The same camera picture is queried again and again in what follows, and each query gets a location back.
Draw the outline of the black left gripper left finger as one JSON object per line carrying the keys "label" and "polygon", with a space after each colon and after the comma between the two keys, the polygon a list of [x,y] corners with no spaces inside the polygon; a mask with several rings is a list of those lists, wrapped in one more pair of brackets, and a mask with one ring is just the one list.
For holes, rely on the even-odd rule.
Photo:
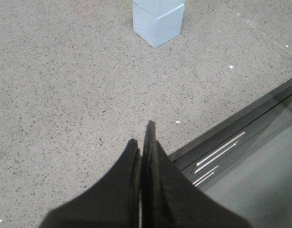
{"label": "black left gripper left finger", "polygon": [[50,211],[42,228],[137,228],[141,187],[141,154],[128,141],[113,167],[90,189]]}

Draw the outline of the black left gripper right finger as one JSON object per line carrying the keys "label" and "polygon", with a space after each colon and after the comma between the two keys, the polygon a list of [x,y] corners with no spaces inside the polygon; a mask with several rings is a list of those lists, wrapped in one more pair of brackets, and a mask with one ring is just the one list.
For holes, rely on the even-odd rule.
{"label": "black left gripper right finger", "polygon": [[149,121],[141,168],[142,227],[249,228],[251,224],[193,187],[166,155]]}

